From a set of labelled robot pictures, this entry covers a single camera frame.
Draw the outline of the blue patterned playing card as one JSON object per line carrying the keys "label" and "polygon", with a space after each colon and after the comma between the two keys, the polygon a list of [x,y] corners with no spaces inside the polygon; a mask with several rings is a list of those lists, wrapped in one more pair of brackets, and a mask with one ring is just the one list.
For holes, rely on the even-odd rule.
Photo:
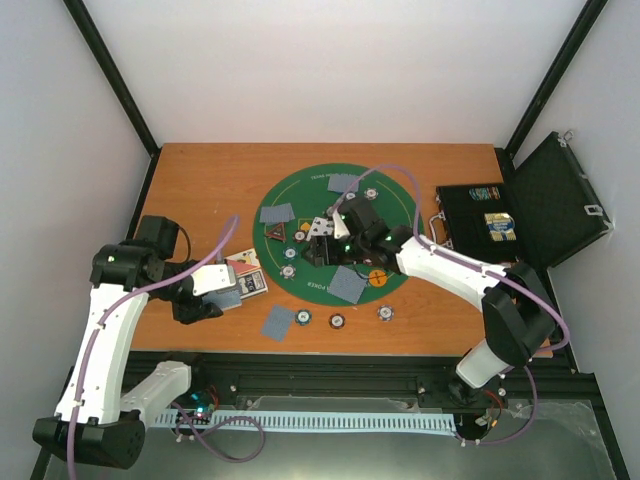
{"label": "blue patterned playing card", "polygon": [[259,222],[263,224],[287,223],[295,218],[291,203],[262,206],[259,212]]}

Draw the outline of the black red triangular dealer button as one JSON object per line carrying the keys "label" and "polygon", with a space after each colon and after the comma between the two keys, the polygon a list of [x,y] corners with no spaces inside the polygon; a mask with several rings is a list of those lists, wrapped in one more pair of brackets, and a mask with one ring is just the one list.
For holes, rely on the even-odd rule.
{"label": "black red triangular dealer button", "polygon": [[280,222],[274,225],[270,225],[269,228],[265,231],[265,237],[279,242],[286,242],[286,224],[284,222]]}

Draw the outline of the dark red poker chip stack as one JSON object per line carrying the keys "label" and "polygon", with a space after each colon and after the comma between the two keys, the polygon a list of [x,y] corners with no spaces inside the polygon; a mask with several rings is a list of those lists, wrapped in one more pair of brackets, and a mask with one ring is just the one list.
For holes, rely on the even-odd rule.
{"label": "dark red poker chip stack", "polygon": [[345,323],[345,317],[339,313],[335,313],[329,317],[329,325],[333,329],[342,329]]}

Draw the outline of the grey playing card deck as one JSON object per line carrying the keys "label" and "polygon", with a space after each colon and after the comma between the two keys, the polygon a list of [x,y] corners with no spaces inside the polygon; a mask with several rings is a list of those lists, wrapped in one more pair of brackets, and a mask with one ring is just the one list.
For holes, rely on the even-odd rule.
{"label": "grey playing card deck", "polygon": [[217,306],[222,312],[242,305],[241,295],[238,290],[212,291],[207,293],[203,300],[206,303]]}

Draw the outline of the dark red chips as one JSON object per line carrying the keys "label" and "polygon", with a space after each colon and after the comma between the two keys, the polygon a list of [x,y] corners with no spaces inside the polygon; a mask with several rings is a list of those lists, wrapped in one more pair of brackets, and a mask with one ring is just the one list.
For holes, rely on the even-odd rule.
{"label": "dark red chips", "polygon": [[306,240],[306,232],[304,230],[296,230],[293,234],[293,240],[296,243],[302,243]]}

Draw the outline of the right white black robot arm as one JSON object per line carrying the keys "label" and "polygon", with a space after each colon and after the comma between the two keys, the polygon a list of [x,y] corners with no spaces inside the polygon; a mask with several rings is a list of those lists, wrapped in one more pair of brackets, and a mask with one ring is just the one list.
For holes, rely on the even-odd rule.
{"label": "right white black robot arm", "polygon": [[476,307],[484,339],[456,365],[448,390],[471,404],[477,391],[511,367],[524,367],[561,318],[536,272],[524,263],[505,268],[440,246],[417,226],[387,226],[370,201],[353,198],[317,218],[304,258],[316,267],[369,263],[434,284]]}

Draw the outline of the blue white poker chip stack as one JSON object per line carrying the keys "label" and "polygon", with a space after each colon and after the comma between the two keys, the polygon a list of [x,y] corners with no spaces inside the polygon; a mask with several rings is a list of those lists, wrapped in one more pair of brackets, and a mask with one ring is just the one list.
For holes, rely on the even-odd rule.
{"label": "blue white poker chip stack", "polygon": [[391,321],[394,314],[394,308],[390,305],[381,305],[377,310],[377,316],[383,322]]}

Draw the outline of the blue peach chips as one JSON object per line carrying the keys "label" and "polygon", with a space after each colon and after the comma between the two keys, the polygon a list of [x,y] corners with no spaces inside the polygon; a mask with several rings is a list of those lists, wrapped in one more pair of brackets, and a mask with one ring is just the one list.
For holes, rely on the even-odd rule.
{"label": "blue peach chips", "polygon": [[293,279],[296,275],[296,267],[292,264],[287,264],[281,267],[280,275],[284,279]]}
{"label": "blue peach chips", "polygon": [[367,189],[364,191],[364,196],[365,196],[368,200],[372,201],[372,200],[375,200],[375,199],[379,196],[379,193],[378,193],[378,190],[377,190],[376,188],[372,188],[372,187],[370,187],[370,188],[367,188]]}

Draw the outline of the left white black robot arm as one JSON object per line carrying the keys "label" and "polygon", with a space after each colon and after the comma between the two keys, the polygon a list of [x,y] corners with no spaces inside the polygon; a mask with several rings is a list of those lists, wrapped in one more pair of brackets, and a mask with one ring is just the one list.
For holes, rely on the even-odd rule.
{"label": "left white black robot arm", "polygon": [[151,422],[179,396],[201,400],[208,378],[184,361],[162,361],[131,392],[123,393],[133,335],[147,304],[168,302],[182,325],[222,316],[206,301],[236,285],[221,252],[239,218],[226,222],[216,247],[201,260],[174,261],[182,227],[144,216],[132,238],[103,246],[92,260],[90,311],[66,388],[50,417],[35,422],[33,439],[77,476],[80,463],[128,469],[139,458]]}

